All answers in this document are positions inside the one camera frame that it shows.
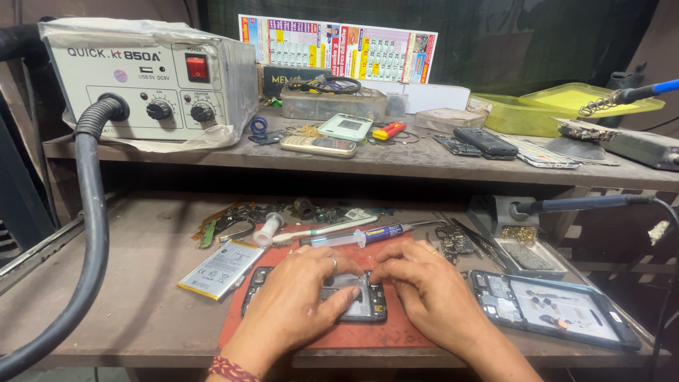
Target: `memo box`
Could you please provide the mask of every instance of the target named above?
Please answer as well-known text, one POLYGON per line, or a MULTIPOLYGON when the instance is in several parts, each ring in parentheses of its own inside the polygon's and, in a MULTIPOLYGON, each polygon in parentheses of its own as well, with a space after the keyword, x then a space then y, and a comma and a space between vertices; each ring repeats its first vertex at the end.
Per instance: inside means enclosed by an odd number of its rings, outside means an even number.
POLYGON ((310 67, 286 67, 282 65, 264 66, 264 95, 268 97, 279 97, 280 91, 288 81, 293 78, 298 80, 313 80, 324 75, 331 77, 332 72, 328 68, 310 67))

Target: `yellow plastic tray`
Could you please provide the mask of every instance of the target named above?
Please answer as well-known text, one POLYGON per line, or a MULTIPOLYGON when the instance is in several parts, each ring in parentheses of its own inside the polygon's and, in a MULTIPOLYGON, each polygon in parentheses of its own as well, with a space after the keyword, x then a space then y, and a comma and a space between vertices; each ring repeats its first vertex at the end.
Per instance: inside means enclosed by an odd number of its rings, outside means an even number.
POLYGON ((490 104, 491 110, 485 125, 499 133, 515 135, 533 135, 537 137, 559 137, 556 126, 559 122, 551 119, 576 118, 575 112, 558 111, 543 107, 534 107, 519 102, 517 97, 495 94, 472 93, 469 99, 490 104))
MULTIPOLYGON (((596 101, 597 99, 609 95, 612 92, 610 89, 600 88, 579 82, 556 86, 541 90, 539 92, 526 94, 519 97, 519 102, 525 103, 535 107, 544 107, 547 109, 554 109, 566 112, 578 113, 578 110, 585 106, 588 102, 596 101)), ((621 116, 623 114, 640 113, 642 111, 651 111, 662 109, 665 106, 663 101, 659 99, 647 98, 636 101, 629 105, 618 105, 610 109, 595 112, 590 118, 602 118, 621 116)))

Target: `calendar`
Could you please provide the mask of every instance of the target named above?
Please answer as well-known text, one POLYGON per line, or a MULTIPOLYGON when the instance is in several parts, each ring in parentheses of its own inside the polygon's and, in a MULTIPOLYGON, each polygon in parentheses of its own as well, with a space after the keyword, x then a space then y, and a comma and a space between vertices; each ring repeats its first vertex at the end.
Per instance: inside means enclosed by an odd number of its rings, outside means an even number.
POLYGON ((329 68, 333 75, 427 83, 438 33, 239 15, 240 40, 263 64, 329 68))

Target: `power switch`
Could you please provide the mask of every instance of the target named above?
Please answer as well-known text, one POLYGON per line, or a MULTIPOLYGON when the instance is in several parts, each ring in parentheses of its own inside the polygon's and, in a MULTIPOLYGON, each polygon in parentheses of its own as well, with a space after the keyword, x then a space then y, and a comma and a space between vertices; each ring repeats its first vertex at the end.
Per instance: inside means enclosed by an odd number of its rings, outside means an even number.
POLYGON ((205 56, 191 55, 186 57, 186 68, 189 81, 209 83, 208 63, 205 56))

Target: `wrist band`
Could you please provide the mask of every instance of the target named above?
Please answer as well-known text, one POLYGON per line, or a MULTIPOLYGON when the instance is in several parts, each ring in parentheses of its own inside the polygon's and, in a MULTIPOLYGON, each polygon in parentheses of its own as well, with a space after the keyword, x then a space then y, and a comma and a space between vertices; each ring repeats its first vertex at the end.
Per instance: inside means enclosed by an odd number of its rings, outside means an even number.
POLYGON ((261 382, 257 377, 243 370, 239 365, 228 359, 215 355, 212 366, 208 369, 210 374, 221 375, 233 382, 261 382))

